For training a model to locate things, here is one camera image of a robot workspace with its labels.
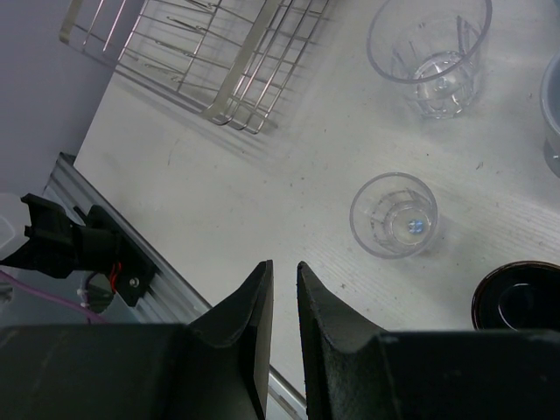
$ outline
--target clear plastic cup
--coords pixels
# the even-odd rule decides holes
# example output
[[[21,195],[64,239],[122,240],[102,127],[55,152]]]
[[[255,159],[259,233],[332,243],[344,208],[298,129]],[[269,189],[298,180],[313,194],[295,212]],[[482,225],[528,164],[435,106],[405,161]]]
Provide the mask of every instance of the clear plastic cup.
[[[403,258],[425,250],[437,224],[438,205],[430,188],[406,173],[371,179],[350,207],[353,237],[380,258]]]
[[[367,57],[420,115],[449,118],[480,89],[491,0],[387,0],[367,36]]]

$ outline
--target black dish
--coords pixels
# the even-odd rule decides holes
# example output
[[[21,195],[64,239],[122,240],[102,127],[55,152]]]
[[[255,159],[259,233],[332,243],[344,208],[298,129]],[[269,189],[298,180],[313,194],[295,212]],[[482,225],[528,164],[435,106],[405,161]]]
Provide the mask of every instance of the black dish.
[[[560,331],[560,267],[512,262],[482,280],[472,298],[474,328]]]

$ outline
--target metal dish rack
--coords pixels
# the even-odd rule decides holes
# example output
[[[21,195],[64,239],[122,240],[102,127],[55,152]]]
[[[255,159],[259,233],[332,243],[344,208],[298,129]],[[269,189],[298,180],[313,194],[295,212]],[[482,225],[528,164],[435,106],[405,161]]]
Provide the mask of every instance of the metal dish rack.
[[[97,0],[82,8],[73,0],[59,39],[188,111],[256,134],[275,125],[273,108],[328,2],[121,0],[117,8]]]

